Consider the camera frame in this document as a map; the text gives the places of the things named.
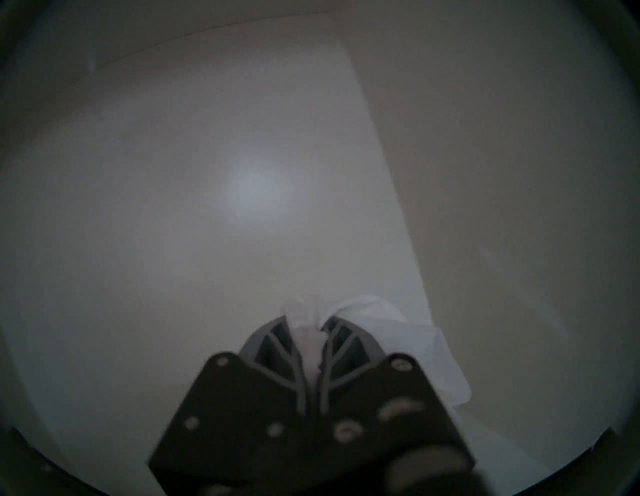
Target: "screw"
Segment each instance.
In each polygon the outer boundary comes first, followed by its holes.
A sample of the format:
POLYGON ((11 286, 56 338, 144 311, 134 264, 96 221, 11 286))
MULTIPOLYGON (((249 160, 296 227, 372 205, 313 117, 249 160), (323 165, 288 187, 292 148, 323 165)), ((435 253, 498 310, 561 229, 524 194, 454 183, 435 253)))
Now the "screw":
POLYGON ((399 372, 409 372, 413 369, 413 365, 411 362, 405 360, 404 358, 395 358, 391 360, 391 366, 399 371, 399 372))
POLYGON ((200 425, 200 419, 198 417, 189 417, 184 421, 184 426, 187 430, 193 431, 200 425))
POLYGON ((284 432, 284 426, 281 422, 274 422, 267 427, 267 436, 270 438, 280 437, 284 432))
POLYGON ((362 436, 364 428, 354 420, 343 420, 333 427, 333 437, 338 443, 350 443, 362 436))

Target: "wall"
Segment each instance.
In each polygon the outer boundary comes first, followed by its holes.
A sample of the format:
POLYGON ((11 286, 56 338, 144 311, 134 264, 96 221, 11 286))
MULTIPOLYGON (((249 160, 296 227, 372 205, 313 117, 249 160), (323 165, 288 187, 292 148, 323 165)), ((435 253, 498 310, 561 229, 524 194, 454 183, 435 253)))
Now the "wall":
POLYGON ((638 392, 633 88, 569 2, 351 1, 335 18, 468 411, 559 468, 638 392))
POLYGON ((80 484, 73 483, 66 474, 44 465, 42 458, 35 455, 20 439, 5 432, 0 432, 0 494, 96 495, 80 484))
POLYGON ((0 436, 11 427, 19 428, 27 439, 37 442, 38 450, 50 460, 59 460, 61 465, 75 470, 33 408, 4 332, 0 330, 0 436))
POLYGON ((607 44, 636 88, 640 88, 640 27, 631 2, 574 0, 607 44))
POLYGON ((238 22, 327 12, 331 4, 330 0, 56 0, 0 73, 0 130, 24 121, 28 113, 96 69, 158 43, 238 22))

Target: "beige wall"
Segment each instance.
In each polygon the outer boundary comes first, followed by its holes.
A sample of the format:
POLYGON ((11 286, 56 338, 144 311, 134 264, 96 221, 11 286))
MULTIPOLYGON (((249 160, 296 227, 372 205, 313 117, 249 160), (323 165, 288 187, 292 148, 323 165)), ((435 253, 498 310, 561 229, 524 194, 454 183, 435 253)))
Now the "beige wall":
POLYGON ((335 18, 468 410, 558 468, 638 391, 636 95, 569 2, 335 18))
POLYGON ((249 20, 327 12, 332 0, 53 2, 0 72, 0 130, 100 67, 181 36, 249 20))

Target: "white floor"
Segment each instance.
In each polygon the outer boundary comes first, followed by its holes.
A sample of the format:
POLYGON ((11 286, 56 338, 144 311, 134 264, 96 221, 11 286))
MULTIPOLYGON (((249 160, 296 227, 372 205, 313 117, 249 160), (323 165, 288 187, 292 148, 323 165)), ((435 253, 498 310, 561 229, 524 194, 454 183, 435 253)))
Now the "white floor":
POLYGON ((485 426, 463 408, 457 425, 476 457, 479 472, 493 496, 511 496, 550 476, 550 470, 514 443, 485 426))
POLYGON ((162 44, 60 101, 3 158, 0 324, 86 482, 161 494, 145 462, 199 368, 290 295, 371 292, 431 321, 329 17, 162 44))

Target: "white paper towel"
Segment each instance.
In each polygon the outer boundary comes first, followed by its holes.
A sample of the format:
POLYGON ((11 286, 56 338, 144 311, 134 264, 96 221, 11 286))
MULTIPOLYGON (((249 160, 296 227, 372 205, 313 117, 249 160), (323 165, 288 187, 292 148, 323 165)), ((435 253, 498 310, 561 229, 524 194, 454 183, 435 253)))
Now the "white paper towel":
POLYGON ((408 323, 395 306, 372 294, 342 301, 326 301, 319 296, 291 298, 282 304, 305 376, 316 382, 327 334, 321 331, 331 316, 351 321, 369 332, 385 353, 407 353, 414 357, 446 406, 471 399, 471 388, 455 361, 442 330, 408 323))

